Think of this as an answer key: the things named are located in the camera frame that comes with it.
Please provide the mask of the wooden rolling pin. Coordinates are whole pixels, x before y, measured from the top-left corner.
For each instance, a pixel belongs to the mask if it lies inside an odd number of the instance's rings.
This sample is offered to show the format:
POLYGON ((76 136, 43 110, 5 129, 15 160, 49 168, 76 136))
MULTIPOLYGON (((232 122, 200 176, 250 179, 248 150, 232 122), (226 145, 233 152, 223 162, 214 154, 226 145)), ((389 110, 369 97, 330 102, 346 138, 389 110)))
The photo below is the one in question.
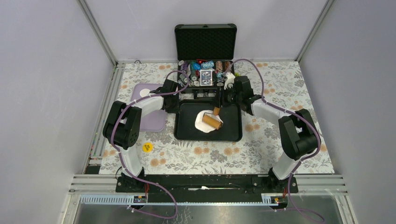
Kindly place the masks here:
POLYGON ((223 125, 223 121, 219 118, 219 112, 219 107, 214 107, 212 111, 204 111, 202 122, 215 130, 219 130, 223 125))

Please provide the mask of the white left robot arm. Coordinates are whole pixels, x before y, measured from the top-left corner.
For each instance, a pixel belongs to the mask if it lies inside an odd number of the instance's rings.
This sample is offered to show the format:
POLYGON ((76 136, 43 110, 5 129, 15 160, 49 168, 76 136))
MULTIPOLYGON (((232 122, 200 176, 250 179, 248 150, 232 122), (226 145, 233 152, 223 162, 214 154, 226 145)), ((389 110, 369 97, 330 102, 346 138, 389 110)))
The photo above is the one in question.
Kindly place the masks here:
POLYGON ((135 146, 141 119, 155 111, 174 109, 179 101, 177 86, 177 82, 166 79, 161 87, 130 104, 115 101, 111 106, 102 134, 116 149, 122 173, 129 177, 127 186, 134 192, 141 191, 145 185, 144 178, 139 176, 144 169, 135 146))

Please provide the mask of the white dough disc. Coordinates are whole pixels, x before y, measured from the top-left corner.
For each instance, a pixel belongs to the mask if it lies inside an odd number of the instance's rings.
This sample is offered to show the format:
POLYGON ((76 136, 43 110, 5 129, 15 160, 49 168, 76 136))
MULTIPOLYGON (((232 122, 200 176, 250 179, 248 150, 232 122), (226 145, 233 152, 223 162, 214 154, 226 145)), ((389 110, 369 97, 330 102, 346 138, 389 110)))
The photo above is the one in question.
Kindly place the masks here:
POLYGON ((196 116, 196 120, 195 120, 195 128, 204 132, 204 133, 209 133, 211 131, 216 130, 215 127, 205 123, 202 119, 205 115, 208 115, 209 117, 211 117, 212 119, 218 121, 221 125, 224 123, 221 118, 219 117, 219 115, 213 115, 213 110, 202 110, 200 111, 197 116, 196 116))

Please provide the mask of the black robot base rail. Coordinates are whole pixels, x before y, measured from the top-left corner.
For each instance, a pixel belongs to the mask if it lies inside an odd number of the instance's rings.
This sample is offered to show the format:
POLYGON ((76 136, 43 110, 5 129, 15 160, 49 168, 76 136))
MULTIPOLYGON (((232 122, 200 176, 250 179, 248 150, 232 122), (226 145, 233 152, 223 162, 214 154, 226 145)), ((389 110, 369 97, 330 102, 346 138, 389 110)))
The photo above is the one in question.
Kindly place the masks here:
POLYGON ((143 175, 144 181, 121 174, 117 178, 115 191, 118 193, 160 193, 163 190, 237 190, 249 193, 297 193, 297 181, 293 177, 278 180, 275 176, 267 175, 143 175))

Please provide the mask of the black baking tray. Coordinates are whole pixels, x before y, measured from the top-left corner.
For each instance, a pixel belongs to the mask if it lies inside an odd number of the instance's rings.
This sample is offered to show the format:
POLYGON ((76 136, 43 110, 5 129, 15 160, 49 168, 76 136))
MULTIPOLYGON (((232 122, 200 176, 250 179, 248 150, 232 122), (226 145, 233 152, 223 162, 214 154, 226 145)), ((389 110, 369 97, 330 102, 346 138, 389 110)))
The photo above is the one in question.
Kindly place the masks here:
POLYGON ((180 111, 175 118, 175 138, 195 141, 240 141, 243 136, 241 110, 235 104, 220 110, 219 118, 224 124, 219 130, 204 133, 195 127, 198 113, 213 108, 209 100, 185 99, 180 101, 180 111))

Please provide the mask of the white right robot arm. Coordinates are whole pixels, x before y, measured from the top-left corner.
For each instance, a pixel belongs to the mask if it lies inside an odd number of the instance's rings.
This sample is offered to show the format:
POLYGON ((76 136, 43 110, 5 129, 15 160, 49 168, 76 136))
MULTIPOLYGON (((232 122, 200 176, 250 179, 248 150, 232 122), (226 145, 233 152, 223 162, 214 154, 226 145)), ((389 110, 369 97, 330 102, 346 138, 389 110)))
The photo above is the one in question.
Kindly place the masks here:
POLYGON ((263 95, 254 94, 246 76, 228 78, 216 94, 216 103, 220 107, 238 105, 242 111, 278 127, 283 153, 269 171, 270 190, 280 192, 284 189, 286 179, 301 162, 313 157, 320 149, 321 139, 308 110, 288 110, 267 101, 263 95))

